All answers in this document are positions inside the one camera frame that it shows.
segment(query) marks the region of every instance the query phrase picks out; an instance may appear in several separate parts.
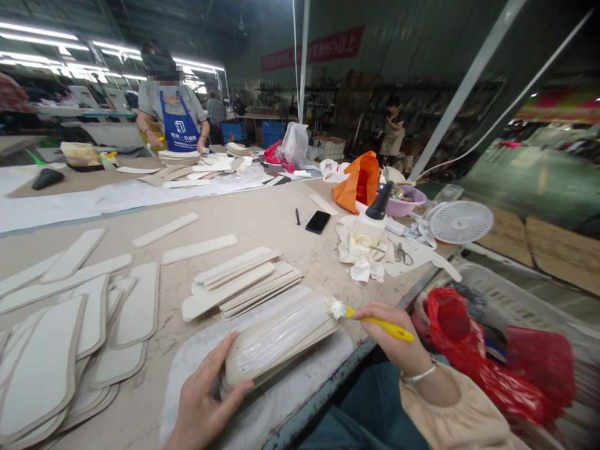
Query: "blue apron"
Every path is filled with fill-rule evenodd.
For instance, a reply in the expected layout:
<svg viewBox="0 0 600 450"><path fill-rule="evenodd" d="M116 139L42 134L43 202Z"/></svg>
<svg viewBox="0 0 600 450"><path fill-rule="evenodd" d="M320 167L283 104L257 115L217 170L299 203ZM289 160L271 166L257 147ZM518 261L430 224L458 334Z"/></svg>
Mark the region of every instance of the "blue apron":
<svg viewBox="0 0 600 450"><path fill-rule="evenodd" d="M179 95L179 101L186 112L185 116L169 114L164 108L163 93L161 92L162 118L164 120L164 137L170 151L191 152L198 150L198 138L200 133L196 128L194 119L189 115L183 97Z"/></svg>

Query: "hand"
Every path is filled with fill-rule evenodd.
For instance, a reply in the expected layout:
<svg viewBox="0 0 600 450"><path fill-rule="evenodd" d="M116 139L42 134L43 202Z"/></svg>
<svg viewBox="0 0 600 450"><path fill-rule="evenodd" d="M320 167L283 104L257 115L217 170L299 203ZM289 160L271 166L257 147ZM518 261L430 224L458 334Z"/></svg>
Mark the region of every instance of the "hand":
<svg viewBox="0 0 600 450"><path fill-rule="evenodd" d="M206 148L206 138L200 136L200 138L198 139L198 144L197 144L196 149L198 150L198 153L204 153L203 149L205 149L205 148Z"/></svg>
<svg viewBox="0 0 600 450"><path fill-rule="evenodd" d="M164 147L163 142L158 140L158 136L156 135L156 133L154 133L154 131L146 131L146 137L148 138L148 142L152 147Z"/></svg>
<svg viewBox="0 0 600 450"><path fill-rule="evenodd" d="M431 356L421 344L411 318L405 310L380 302L371 302L359 309L353 319L377 318L400 325L414 336L413 342L405 342L390 336L381 326L371 322L361 322L364 330L379 344L389 360L402 369L406 376L422 374L431 367Z"/></svg>
<svg viewBox="0 0 600 450"><path fill-rule="evenodd" d="M236 386L223 402L209 393L237 336L234 331L225 337L183 384L177 421L163 450L204 449L225 428L246 394L254 389L252 381L245 381Z"/></svg>

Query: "gray t-shirt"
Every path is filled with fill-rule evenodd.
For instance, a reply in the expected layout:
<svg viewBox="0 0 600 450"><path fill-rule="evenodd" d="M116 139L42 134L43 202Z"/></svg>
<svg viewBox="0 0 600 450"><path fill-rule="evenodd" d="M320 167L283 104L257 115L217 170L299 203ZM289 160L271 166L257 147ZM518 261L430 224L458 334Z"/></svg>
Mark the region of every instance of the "gray t-shirt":
<svg viewBox="0 0 600 450"><path fill-rule="evenodd" d="M198 100L198 97L196 97L189 87L184 86L184 89L181 92L181 97L186 104L189 115L194 119L194 124L196 124L197 130L201 133L202 129L200 124L208 120L208 114L206 114L206 111L202 109L200 100ZM152 81L142 81L140 83L137 101L140 111L158 119L158 123L161 126L161 131L164 133L164 118L163 109L161 107L161 95L158 89L156 89L156 85ZM178 116L186 115L186 111L183 109L181 102L171 105L169 102L165 101L164 109L168 114L175 114Z"/></svg>
<svg viewBox="0 0 600 450"><path fill-rule="evenodd" d="M208 109L208 117L212 125L218 125L227 120L227 110L220 100L208 99L206 109Z"/></svg>

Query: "glue brush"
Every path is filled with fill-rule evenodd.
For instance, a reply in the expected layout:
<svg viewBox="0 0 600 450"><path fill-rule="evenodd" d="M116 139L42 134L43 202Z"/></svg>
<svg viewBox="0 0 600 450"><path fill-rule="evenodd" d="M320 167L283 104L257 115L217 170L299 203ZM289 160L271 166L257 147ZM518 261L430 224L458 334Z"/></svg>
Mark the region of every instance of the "glue brush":
<svg viewBox="0 0 600 450"><path fill-rule="evenodd" d="M340 300L335 299L327 299L325 300L327 312L333 316L335 320L339 318L350 319L351 316L356 312L354 308L351 306L347 306L343 304ZM394 325L390 322L386 322L380 319L376 319L375 317L365 317L361 319L361 321L367 321L376 323L381 326L387 333L393 338L400 339L401 341L413 342L414 336L406 331L405 329L399 327L398 325Z"/></svg>

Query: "pink bowl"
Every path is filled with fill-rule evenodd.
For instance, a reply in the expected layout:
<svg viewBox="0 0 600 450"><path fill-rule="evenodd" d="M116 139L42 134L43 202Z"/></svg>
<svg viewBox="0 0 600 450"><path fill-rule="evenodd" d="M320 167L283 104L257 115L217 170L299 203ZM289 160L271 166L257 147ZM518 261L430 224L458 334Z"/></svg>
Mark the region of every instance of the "pink bowl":
<svg viewBox="0 0 600 450"><path fill-rule="evenodd" d="M407 202L403 200L395 200L390 199L387 208L386 214L392 217L404 217L408 216L411 211L415 208L415 206L419 206L424 204L427 201L427 196L423 194L420 190L416 189L412 186L401 185L400 188L406 194L412 194L412 198L414 201Z"/></svg>

